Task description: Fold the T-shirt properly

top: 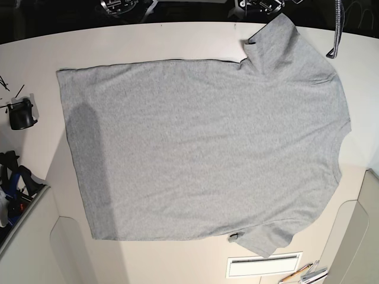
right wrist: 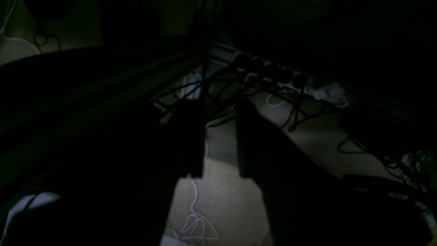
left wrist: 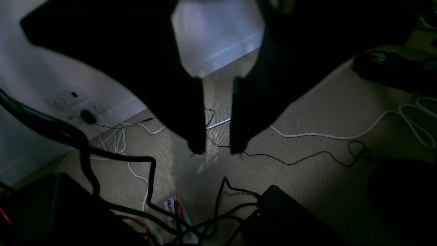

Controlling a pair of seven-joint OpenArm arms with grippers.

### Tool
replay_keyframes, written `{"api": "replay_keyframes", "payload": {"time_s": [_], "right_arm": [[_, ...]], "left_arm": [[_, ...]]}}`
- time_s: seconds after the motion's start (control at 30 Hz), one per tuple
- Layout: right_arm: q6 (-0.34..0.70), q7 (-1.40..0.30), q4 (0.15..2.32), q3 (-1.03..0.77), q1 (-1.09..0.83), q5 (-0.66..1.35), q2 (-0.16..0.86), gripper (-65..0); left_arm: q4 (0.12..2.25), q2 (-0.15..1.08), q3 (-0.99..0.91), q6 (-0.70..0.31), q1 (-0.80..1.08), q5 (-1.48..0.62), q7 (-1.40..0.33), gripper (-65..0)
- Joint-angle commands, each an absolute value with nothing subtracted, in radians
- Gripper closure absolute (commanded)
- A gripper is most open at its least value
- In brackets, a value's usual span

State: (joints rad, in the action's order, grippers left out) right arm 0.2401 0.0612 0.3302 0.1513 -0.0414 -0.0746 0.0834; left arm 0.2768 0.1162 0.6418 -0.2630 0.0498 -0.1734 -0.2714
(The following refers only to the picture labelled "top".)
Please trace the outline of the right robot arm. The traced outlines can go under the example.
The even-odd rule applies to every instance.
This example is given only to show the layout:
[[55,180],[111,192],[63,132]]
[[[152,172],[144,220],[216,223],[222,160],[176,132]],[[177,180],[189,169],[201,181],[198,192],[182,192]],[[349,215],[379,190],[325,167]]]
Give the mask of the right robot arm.
[[139,0],[100,0],[100,5],[107,15],[118,17],[130,12],[145,14],[150,7],[154,7],[157,1]]

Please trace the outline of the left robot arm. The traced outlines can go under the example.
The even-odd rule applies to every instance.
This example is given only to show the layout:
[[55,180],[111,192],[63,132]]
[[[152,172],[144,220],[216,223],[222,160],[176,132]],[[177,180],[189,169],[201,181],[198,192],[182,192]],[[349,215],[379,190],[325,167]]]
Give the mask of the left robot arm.
[[234,1],[234,7],[229,11],[228,17],[237,16],[239,19],[244,19],[248,16],[248,12],[258,12],[266,15],[276,14],[283,7],[285,7],[285,1],[279,0]]

